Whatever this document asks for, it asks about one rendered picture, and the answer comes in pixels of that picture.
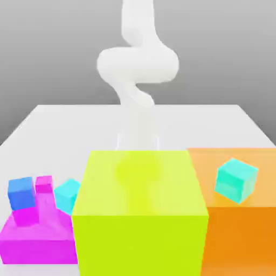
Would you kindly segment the small cyan cube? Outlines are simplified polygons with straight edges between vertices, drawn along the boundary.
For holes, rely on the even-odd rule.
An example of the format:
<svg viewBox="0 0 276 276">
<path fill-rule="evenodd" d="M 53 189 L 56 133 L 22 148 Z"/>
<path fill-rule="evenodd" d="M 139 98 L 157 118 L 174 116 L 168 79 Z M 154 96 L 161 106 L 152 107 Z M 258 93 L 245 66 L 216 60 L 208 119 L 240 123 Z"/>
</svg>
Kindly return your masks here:
<svg viewBox="0 0 276 276">
<path fill-rule="evenodd" d="M 80 183 L 74 179 L 69 179 L 54 189 L 57 209 L 71 215 L 75 200 L 80 188 Z"/>
</svg>

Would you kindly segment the small magenta cube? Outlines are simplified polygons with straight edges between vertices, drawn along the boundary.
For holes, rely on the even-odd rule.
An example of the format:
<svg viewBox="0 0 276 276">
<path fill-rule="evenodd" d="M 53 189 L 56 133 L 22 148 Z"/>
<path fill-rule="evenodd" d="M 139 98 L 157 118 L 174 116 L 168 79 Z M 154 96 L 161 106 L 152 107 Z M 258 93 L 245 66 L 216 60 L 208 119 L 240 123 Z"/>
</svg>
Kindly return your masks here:
<svg viewBox="0 0 276 276">
<path fill-rule="evenodd" d="M 51 175 L 47 176 L 38 176 L 35 181 L 35 190 L 36 193 L 53 193 L 53 179 Z"/>
</svg>

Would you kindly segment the small turquoise cube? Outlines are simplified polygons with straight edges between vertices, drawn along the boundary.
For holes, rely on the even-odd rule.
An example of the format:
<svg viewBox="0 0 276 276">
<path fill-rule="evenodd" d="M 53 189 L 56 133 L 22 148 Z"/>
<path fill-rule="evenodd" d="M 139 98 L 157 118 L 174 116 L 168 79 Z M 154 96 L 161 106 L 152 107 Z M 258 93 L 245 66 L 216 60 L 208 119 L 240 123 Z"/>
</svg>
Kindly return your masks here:
<svg viewBox="0 0 276 276">
<path fill-rule="evenodd" d="M 217 170 L 215 192 L 241 204 L 253 193 L 259 169 L 231 158 Z"/>
</svg>

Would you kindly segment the small blue cube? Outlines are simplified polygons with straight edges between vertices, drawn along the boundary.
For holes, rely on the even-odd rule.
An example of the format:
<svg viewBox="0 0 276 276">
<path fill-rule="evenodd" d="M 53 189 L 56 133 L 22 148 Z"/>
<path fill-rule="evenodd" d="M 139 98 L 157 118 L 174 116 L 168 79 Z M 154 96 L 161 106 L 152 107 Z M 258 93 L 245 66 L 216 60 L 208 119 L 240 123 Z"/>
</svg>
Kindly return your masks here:
<svg viewBox="0 0 276 276">
<path fill-rule="evenodd" d="M 8 198 L 12 211 L 35 207 L 35 188 L 32 177 L 9 180 Z"/>
</svg>

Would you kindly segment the large yellow-green box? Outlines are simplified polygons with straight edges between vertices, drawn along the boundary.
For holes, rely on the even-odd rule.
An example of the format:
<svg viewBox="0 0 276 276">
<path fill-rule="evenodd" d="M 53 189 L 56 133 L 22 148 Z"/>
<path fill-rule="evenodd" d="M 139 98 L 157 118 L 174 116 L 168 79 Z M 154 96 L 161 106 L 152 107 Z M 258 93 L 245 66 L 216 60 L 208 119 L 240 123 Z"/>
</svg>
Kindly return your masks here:
<svg viewBox="0 0 276 276">
<path fill-rule="evenodd" d="M 186 150 L 92 151 L 72 219 L 80 276 L 201 276 L 209 214 Z"/>
</svg>

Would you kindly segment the large orange box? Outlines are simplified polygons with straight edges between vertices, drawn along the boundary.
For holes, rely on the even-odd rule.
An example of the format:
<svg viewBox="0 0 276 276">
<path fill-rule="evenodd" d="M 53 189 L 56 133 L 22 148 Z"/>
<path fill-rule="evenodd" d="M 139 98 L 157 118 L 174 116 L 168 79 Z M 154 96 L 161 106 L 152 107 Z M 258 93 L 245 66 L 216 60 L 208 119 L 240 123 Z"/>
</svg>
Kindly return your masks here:
<svg viewBox="0 0 276 276">
<path fill-rule="evenodd" d="M 202 276 L 276 276 L 276 149 L 190 148 L 209 212 Z M 230 158 L 259 169 L 254 192 L 236 204 L 214 191 Z"/>
</svg>

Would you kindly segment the large magenta box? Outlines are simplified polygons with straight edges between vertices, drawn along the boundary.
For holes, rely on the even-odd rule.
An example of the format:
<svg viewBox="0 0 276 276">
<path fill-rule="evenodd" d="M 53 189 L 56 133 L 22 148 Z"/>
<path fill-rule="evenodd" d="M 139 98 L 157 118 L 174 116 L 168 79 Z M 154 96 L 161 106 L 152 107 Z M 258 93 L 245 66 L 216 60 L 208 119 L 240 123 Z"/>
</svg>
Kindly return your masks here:
<svg viewBox="0 0 276 276">
<path fill-rule="evenodd" d="M 13 211 L 0 232 L 4 264 L 77 264 L 71 216 L 54 195 L 36 194 L 36 206 Z"/>
</svg>

